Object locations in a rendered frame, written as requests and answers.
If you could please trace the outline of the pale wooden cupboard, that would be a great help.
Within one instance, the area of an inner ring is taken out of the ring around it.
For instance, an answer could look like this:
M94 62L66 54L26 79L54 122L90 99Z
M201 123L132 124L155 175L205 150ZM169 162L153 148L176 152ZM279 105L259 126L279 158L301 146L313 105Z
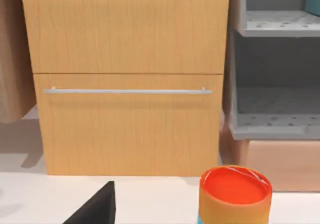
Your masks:
M0 123L20 120L35 104L22 0L0 0Z

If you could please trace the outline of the wooden drawer front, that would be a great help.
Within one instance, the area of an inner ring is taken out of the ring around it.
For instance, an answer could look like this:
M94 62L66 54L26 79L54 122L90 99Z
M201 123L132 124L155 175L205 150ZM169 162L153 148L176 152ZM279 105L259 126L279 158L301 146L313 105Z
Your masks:
M223 76L35 74L46 173L197 177L218 164ZM212 90L212 94L43 89Z

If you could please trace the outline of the shallow salmon-coloured box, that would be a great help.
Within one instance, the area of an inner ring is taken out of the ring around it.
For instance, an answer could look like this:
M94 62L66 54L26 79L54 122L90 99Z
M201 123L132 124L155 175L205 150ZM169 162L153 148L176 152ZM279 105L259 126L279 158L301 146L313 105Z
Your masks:
M224 124L219 151L224 165L262 173L278 192L320 192L320 140L235 140Z

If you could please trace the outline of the orange and blue can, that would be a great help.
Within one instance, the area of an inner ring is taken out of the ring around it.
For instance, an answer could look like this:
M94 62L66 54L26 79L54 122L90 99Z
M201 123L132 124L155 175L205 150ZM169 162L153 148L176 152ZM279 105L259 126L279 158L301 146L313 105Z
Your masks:
M199 180L197 224L268 224L272 194L270 181L253 169L213 167Z

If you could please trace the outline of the grey pierced drawer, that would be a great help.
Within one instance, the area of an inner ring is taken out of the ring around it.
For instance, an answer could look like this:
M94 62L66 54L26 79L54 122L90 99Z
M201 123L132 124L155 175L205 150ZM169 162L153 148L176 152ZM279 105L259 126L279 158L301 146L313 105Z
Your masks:
M244 37L320 37L320 14L306 0L230 0L230 23Z

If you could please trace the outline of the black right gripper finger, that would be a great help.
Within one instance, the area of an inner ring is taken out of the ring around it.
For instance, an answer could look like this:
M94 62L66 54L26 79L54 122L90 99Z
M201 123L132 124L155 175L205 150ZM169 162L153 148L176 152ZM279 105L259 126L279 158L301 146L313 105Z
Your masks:
M115 224L115 182L108 181L62 224Z

